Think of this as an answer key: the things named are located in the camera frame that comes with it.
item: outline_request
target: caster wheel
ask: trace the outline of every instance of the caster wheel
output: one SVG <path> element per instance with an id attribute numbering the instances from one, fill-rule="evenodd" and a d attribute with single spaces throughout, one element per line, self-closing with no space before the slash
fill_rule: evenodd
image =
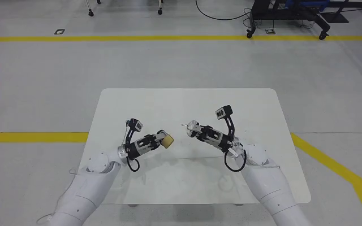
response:
<path id="1" fill-rule="evenodd" d="M 329 36 L 326 32 L 321 32 L 321 34 L 319 35 L 319 40 L 323 40 L 325 39 L 327 36 Z"/>
<path id="2" fill-rule="evenodd" d="M 247 29 L 247 38 L 251 38 L 253 36 L 253 33 Z"/>

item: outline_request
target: table leg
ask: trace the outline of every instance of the table leg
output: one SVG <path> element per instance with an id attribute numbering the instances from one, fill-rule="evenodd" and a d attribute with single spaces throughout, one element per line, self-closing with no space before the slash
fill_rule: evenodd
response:
<path id="1" fill-rule="evenodd" d="M 162 15 L 162 2 L 163 2 L 163 0 L 158 0 L 158 7 L 159 7 L 160 9 L 157 11 L 157 13 L 158 13 L 159 15 Z"/>
<path id="2" fill-rule="evenodd" d="M 251 11 L 249 14 L 249 21 L 250 21 L 251 31 L 249 29 L 247 29 L 247 38 L 251 38 L 256 30 L 256 27 L 254 24 L 254 19 L 253 19 L 253 11 Z"/>
<path id="3" fill-rule="evenodd" d="M 94 13 L 92 12 L 91 6 L 89 5 L 88 0 L 85 0 L 85 2 L 87 3 L 88 6 L 88 16 L 94 16 Z"/>

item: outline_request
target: metal stand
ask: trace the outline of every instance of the metal stand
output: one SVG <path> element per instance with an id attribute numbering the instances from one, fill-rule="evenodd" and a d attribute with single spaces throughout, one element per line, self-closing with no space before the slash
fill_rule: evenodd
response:
<path id="1" fill-rule="evenodd" d="M 251 38 L 256 30 L 252 11 L 249 13 L 249 22 L 250 22 L 251 31 L 249 29 L 247 29 L 247 38 Z"/>
<path id="2" fill-rule="evenodd" d="M 85 2 L 87 3 L 87 6 L 88 6 L 88 16 L 94 16 L 94 13 L 92 11 L 92 8 L 88 2 L 88 0 L 85 0 Z M 163 0 L 158 0 L 158 7 L 159 7 L 159 10 L 157 11 L 157 13 L 159 15 L 162 15 L 162 4 L 163 4 Z"/>
<path id="3" fill-rule="evenodd" d="M 345 0 L 344 4 L 347 5 L 349 0 Z M 340 7 L 337 12 L 331 14 L 328 12 L 324 12 L 321 15 L 323 18 L 330 24 L 347 24 L 349 21 L 341 14 L 344 6 Z"/>

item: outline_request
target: gray floor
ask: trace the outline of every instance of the gray floor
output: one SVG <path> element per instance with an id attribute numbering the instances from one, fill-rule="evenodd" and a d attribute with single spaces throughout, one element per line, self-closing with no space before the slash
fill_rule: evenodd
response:
<path id="1" fill-rule="evenodd" d="M 0 1 L 0 36 L 245 35 L 241 20 L 203 17 L 192 0 Z M 252 1 L 200 1 L 213 16 L 236 16 Z M 362 35 L 362 13 L 331 34 Z M 270 27 L 263 22 L 262 28 Z M 277 35 L 317 27 L 275 24 Z M 258 29 L 258 35 L 265 35 Z M 0 131 L 87 132 L 104 88 L 273 88 L 291 132 L 359 176 L 361 41 L 0 42 Z M 84 144 L 0 144 L 0 225 L 35 225 L 54 208 Z M 297 150 L 312 195 L 314 225 L 359 225 L 352 186 Z M 274 225 L 261 205 L 103 205 L 85 225 Z"/>

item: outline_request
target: white cable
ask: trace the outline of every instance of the white cable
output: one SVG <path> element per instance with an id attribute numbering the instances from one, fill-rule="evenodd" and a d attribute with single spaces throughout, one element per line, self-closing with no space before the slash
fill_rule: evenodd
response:
<path id="1" fill-rule="evenodd" d="M 48 222 L 48 221 L 50 220 L 50 218 L 55 214 L 55 211 L 56 211 L 57 208 L 58 208 L 59 201 L 61 200 L 61 198 L 63 197 L 63 195 L 68 191 L 68 189 L 70 188 L 70 186 L 73 184 L 73 181 L 74 181 L 74 179 L 75 179 L 75 176 L 77 175 L 77 170 L 71 168 L 68 172 L 69 172 L 70 174 L 73 174 L 73 175 L 74 175 L 72 181 L 70 182 L 70 185 L 69 185 L 69 186 L 67 187 L 67 189 L 63 192 L 63 194 L 61 194 L 61 196 L 59 196 L 59 198 L 58 198 L 58 200 L 57 200 L 57 204 L 55 205 L 54 211 L 53 211 L 51 214 L 44 215 L 44 216 L 40 217 L 39 219 L 37 219 L 37 220 L 36 220 L 36 224 L 37 224 L 37 225 L 45 224 L 46 222 Z M 45 218 L 45 217 L 47 217 L 47 216 L 48 216 L 48 218 L 47 218 L 47 220 L 46 220 L 45 222 L 39 223 L 39 221 L 40 221 L 41 219 L 43 219 L 43 218 Z"/>

